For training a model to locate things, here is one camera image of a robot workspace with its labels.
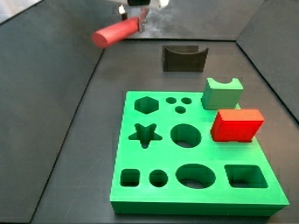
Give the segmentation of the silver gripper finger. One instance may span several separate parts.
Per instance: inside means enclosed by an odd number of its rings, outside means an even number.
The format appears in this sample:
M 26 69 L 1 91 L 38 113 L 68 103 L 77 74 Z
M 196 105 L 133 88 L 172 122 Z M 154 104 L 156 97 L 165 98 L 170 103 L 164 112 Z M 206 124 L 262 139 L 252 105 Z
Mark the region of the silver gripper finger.
M 142 7 L 140 8 L 140 15 L 138 15 L 138 24 L 137 24 L 137 28 L 138 28 L 138 32 L 144 32 L 145 30 L 145 18 L 146 18 L 146 14 L 149 12 L 149 9 Z
M 126 11 L 125 11 L 125 7 L 122 4 L 118 5 L 117 7 L 117 12 L 120 14 L 121 20 L 126 20 Z

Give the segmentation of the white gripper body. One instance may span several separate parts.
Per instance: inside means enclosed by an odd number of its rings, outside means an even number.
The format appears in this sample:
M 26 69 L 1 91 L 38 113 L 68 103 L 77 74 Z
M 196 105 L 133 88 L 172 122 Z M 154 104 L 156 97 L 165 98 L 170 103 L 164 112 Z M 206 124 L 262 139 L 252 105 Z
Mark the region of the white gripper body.
M 126 4 L 130 7 L 149 7 L 150 9 L 161 9 L 164 8 L 169 0 L 109 0 L 110 2 L 116 2 L 120 4 Z

